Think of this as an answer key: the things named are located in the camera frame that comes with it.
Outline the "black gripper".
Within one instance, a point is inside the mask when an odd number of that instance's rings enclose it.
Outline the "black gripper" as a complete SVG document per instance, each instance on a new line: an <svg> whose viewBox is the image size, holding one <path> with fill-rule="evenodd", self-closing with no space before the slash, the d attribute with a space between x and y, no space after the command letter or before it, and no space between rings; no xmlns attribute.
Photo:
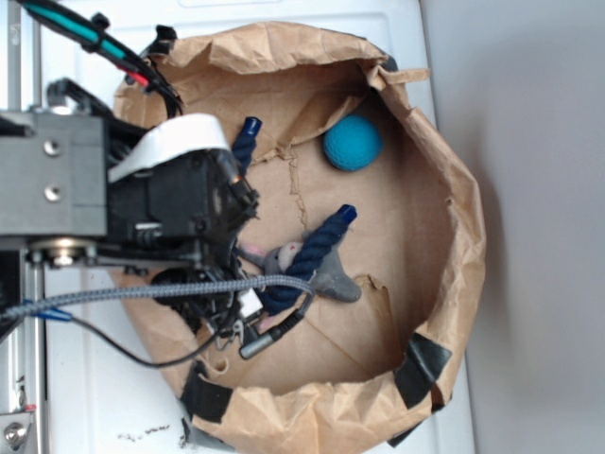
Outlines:
<svg viewBox="0 0 605 454"><path fill-rule="evenodd" d="M259 195L225 149L195 150L109 184L106 256L176 282L239 275L234 245Z"/></svg>

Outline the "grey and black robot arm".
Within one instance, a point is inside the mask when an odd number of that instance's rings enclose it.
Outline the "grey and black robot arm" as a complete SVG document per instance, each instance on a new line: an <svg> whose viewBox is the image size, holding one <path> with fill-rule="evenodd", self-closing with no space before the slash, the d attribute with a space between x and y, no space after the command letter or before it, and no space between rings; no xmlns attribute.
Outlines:
<svg viewBox="0 0 605 454"><path fill-rule="evenodd" d="M247 288L234 257L256 214L219 120L189 113L141 128L70 79L48 104L1 114L1 247L34 266L164 270Z"/></svg>

